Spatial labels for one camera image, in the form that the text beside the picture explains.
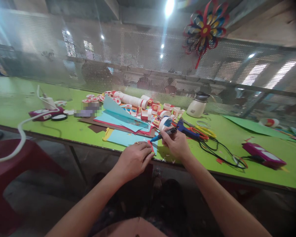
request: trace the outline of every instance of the hanging paper ornament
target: hanging paper ornament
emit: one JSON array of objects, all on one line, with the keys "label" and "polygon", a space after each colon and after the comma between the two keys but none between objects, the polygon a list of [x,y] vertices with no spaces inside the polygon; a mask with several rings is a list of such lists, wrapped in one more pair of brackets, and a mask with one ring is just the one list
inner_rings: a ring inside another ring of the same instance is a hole
[{"label": "hanging paper ornament", "polygon": [[[213,3],[213,11],[208,12],[211,2]],[[187,37],[183,45],[185,53],[195,53],[198,56],[195,69],[206,51],[216,48],[219,38],[225,36],[226,29],[224,27],[229,21],[229,15],[224,15],[227,7],[227,2],[218,6],[218,0],[210,0],[205,7],[204,14],[199,10],[194,12],[190,24],[184,28],[183,35]]]}]

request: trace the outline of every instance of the blue glue gun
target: blue glue gun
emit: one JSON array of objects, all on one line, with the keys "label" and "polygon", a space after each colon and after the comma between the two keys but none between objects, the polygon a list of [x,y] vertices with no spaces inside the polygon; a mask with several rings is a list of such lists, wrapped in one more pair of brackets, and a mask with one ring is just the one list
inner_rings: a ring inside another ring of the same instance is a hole
[{"label": "blue glue gun", "polygon": [[178,121],[177,130],[184,133],[189,138],[192,138],[192,139],[197,140],[197,141],[200,140],[200,134],[195,133],[195,132],[191,132],[190,130],[188,130],[184,126],[183,120],[181,120],[181,119]]}]

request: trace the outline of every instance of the hand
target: hand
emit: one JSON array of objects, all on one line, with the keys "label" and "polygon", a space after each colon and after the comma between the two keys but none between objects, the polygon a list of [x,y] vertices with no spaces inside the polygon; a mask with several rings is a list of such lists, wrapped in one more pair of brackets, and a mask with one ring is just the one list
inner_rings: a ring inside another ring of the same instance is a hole
[{"label": "hand", "polygon": [[178,159],[182,159],[191,154],[191,150],[188,146],[186,136],[184,133],[177,131],[170,136],[165,132],[171,127],[166,128],[164,131],[160,131],[162,135],[162,144],[170,149],[170,152]]},{"label": "hand", "polygon": [[147,142],[138,142],[127,147],[115,164],[113,171],[124,183],[144,172],[154,153]]}]

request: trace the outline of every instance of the right hand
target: right hand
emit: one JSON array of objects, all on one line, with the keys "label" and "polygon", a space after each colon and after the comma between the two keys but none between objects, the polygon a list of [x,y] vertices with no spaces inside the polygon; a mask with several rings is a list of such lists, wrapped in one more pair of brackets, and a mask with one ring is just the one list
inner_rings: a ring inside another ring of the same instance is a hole
[{"label": "right hand", "polygon": [[166,128],[164,131],[160,131],[162,135],[162,144],[170,149],[170,152],[178,159],[182,159],[191,154],[191,150],[188,146],[186,136],[184,133],[177,131],[170,136],[165,132],[171,127]]}]

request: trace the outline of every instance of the light blue paper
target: light blue paper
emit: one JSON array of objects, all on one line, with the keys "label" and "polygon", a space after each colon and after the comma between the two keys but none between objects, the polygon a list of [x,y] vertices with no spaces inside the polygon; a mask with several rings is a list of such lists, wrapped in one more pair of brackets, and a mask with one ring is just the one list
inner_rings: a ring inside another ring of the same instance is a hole
[{"label": "light blue paper", "polygon": [[133,132],[137,132],[138,130],[149,132],[150,125],[148,123],[131,116],[108,95],[105,96],[103,107],[105,110],[102,112],[102,115],[96,117],[95,120],[124,126]]},{"label": "light blue paper", "polygon": [[115,114],[111,111],[103,111],[101,116],[98,116],[95,118],[95,120],[103,121],[115,125],[124,126],[134,132],[137,132],[138,130],[148,132],[149,131],[149,124],[144,122],[137,122],[131,118],[126,118],[124,116]]},{"label": "light blue paper", "polygon": [[105,96],[104,102],[103,102],[103,107],[115,114],[124,116],[129,119],[136,120],[138,122],[142,122],[140,119],[137,119],[134,116],[131,116],[129,113],[127,113],[122,107],[120,107],[114,100],[112,100],[108,95]]},{"label": "light blue paper", "polygon": [[[135,142],[147,142],[150,139],[147,137],[143,137],[140,135],[135,135],[132,133],[120,131],[120,130],[114,130],[111,134],[111,136],[107,139],[109,142],[117,143],[123,146],[130,146],[133,145]],[[155,141],[152,143],[152,146],[154,148],[154,152],[157,152],[158,147],[158,141]]]}]

